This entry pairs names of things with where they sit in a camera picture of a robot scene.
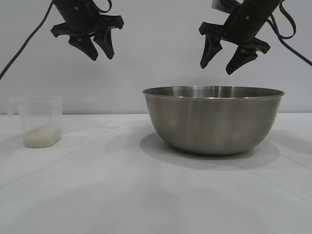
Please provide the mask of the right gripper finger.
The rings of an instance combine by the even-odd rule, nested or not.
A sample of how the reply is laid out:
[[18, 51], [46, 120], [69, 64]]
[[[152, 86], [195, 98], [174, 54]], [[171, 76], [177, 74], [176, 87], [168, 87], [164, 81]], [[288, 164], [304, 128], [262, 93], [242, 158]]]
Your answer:
[[203, 50], [203, 55], [200, 61], [200, 66], [204, 69], [212, 58], [222, 50], [220, 44], [221, 39], [212, 35], [205, 35], [205, 45]]
[[226, 66], [226, 72], [231, 75], [238, 68], [257, 58], [256, 50], [251, 48], [238, 47], [235, 54]]

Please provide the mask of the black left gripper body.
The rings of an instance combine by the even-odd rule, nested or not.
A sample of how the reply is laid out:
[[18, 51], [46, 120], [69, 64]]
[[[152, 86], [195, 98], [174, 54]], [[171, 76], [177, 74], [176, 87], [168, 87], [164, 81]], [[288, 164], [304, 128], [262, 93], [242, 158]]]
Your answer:
[[107, 15], [92, 0], [54, 0], [64, 23], [54, 25], [51, 33], [54, 37], [68, 35], [82, 38], [91, 37], [105, 29], [122, 29], [124, 21], [120, 15]]

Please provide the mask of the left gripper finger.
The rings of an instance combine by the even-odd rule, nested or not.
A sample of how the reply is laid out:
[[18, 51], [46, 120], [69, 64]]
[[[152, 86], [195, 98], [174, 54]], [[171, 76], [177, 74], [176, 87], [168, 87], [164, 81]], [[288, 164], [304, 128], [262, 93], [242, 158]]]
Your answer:
[[97, 33], [93, 40], [103, 50], [108, 59], [114, 57], [115, 52], [112, 43], [111, 29], [105, 29]]
[[69, 38], [69, 44], [87, 55], [91, 60], [96, 61], [98, 52], [90, 38]]

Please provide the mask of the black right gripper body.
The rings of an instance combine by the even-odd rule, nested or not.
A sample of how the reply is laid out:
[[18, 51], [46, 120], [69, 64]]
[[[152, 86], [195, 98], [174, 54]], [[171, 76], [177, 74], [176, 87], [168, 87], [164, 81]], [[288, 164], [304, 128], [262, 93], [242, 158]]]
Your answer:
[[254, 49], [267, 53], [270, 46], [256, 38], [264, 23], [280, 4], [279, 0], [214, 0], [212, 8], [228, 13], [223, 25], [203, 22], [201, 35], [224, 40], [243, 49]]

